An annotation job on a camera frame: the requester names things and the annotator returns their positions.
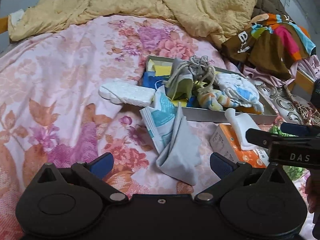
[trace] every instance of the person's hand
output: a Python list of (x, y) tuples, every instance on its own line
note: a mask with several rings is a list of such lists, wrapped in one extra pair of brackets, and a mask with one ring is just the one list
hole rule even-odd
[(314, 213), (316, 211), (317, 201), (320, 200), (320, 195), (316, 192), (316, 186), (312, 181), (312, 175), (307, 179), (305, 193), (308, 195), (308, 210), (310, 213)]

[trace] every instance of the cardboard box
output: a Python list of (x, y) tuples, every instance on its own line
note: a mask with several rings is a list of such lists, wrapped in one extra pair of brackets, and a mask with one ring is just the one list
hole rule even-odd
[(236, 133), (231, 125), (219, 124), (209, 142), (214, 152), (234, 163), (245, 161), (254, 168), (266, 168), (269, 164), (268, 155), (263, 148), (258, 147), (251, 151), (241, 150)]

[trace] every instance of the pink floral bedsheet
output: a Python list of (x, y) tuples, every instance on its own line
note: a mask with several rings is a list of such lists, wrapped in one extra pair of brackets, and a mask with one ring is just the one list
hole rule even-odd
[(115, 165), (104, 180), (129, 196), (196, 194), (219, 180), (209, 166), (215, 124), (190, 122), (202, 142), (192, 187), (156, 169), (138, 108), (121, 109), (98, 95), (113, 79), (136, 84), (149, 54), (208, 55), (214, 66), (236, 70), (209, 42), (178, 26), (118, 15), (31, 38), (0, 58), (0, 239), (22, 236), (15, 205), (45, 162), (69, 167), (109, 151)]

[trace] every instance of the white tissue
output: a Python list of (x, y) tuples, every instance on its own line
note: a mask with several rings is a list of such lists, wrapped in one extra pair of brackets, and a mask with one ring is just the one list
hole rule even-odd
[(11, 24), (13, 27), (17, 26), (18, 22), (22, 19), (22, 16), (24, 15), (24, 10), (20, 9), (19, 11), (16, 11), (14, 13), (11, 13)]
[(99, 95), (110, 99), (114, 104), (130, 104), (134, 106), (150, 106), (156, 90), (131, 85), (122, 81), (105, 83), (99, 89)]
[(235, 130), (238, 141), (240, 143), (241, 150), (250, 151), (256, 149), (257, 146), (251, 144), (245, 138), (245, 133), (248, 129), (253, 128), (260, 130), (258, 125), (254, 122), (250, 115), (247, 113), (239, 114), (236, 116), (236, 110), (234, 108), (228, 108), (225, 111), (225, 117), (231, 124), (233, 130)]

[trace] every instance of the white cloth with blue pattern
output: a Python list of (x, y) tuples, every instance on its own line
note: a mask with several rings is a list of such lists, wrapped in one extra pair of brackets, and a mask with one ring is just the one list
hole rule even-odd
[(254, 107), (259, 113), (264, 112), (263, 104), (259, 101), (258, 90), (244, 77), (237, 74), (218, 73), (216, 83), (232, 102), (239, 106)]

